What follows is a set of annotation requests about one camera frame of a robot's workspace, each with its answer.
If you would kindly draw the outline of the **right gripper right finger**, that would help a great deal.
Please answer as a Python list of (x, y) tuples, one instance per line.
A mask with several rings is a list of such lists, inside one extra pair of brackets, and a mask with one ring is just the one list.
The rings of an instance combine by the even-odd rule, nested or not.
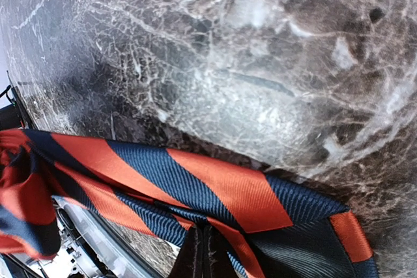
[(227, 254), (227, 240), (212, 225), (203, 231), (203, 277), (238, 278)]

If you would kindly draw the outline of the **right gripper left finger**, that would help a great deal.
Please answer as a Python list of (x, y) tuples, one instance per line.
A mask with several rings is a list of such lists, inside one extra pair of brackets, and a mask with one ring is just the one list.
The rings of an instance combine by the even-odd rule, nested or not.
[(202, 278), (203, 231), (199, 227), (189, 229), (168, 278)]

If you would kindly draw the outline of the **red navy striped tie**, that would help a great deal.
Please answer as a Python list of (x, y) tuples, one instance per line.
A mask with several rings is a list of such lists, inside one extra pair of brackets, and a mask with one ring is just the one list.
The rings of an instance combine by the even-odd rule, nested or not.
[(55, 197), (179, 249), (190, 228), (212, 225), (238, 276), (379, 274), (350, 208), (315, 190), (180, 150), (2, 131), (2, 253), (58, 253)]

